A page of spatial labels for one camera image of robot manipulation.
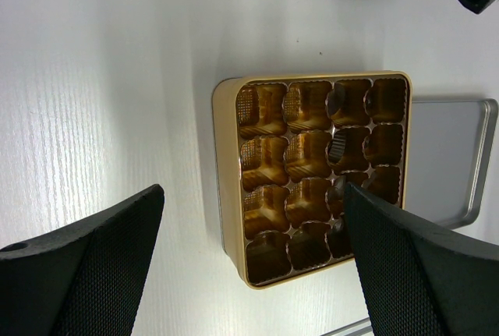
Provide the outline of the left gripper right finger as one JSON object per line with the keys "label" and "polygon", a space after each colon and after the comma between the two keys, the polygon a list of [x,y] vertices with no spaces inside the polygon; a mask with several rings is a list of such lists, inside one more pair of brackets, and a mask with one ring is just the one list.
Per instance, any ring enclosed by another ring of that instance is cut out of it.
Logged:
{"label": "left gripper right finger", "polygon": [[344,211],[375,335],[496,335],[498,247],[353,183]]}

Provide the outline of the gold chocolate box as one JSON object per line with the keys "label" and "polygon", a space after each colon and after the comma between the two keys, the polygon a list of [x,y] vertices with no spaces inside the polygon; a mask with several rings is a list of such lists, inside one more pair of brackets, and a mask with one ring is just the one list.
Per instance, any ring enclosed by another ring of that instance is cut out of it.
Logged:
{"label": "gold chocolate box", "polygon": [[[342,108],[326,99],[340,83]],[[329,236],[327,190],[339,176],[397,207],[405,204],[412,83],[400,71],[247,76],[211,98],[221,236],[241,279],[263,289],[353,257],[348,230]],[[337,164],[327,146],[347,133]]]}

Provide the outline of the dark chocolate piece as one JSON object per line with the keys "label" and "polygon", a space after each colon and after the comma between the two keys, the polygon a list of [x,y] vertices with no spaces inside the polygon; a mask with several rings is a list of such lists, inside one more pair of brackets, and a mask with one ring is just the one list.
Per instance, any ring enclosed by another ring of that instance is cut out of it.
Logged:
{"label": "dark chocolate piece", "polygon": [[327,160],[330,164],[337,164],[343,157],[347,141],[347,133],[338,130],[332,136],[331,142],[327,146]]}
{"label": "dark chocolate piece", "polygon": [[343,198],[346,185],[346,176],[336,178],[327,190],[327,204],[333,215],[338,216],[343,212]]}
{"label": "dark chocolate piece", "polygon": [[342,105],[345,102],[346,91],[343,85],[340,83],[336,83],[332,90],[327,94],[326,106],[327,106],[327,115],[330,118],[342,108]]}
{"label": "dark chocolate piece", "polygon": [[345,222],[343,218],[334,220],[330,230],[328,231],[329,236],[342,235],[345,232]]}

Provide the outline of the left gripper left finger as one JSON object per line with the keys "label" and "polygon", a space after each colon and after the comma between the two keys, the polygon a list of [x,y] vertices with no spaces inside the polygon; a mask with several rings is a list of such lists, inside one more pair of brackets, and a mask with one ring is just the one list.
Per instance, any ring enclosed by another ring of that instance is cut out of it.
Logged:
{"label": "left gripper left finger", "polygon": [[165,204],[152,185],[1,249],[3,335],[130,335]]}

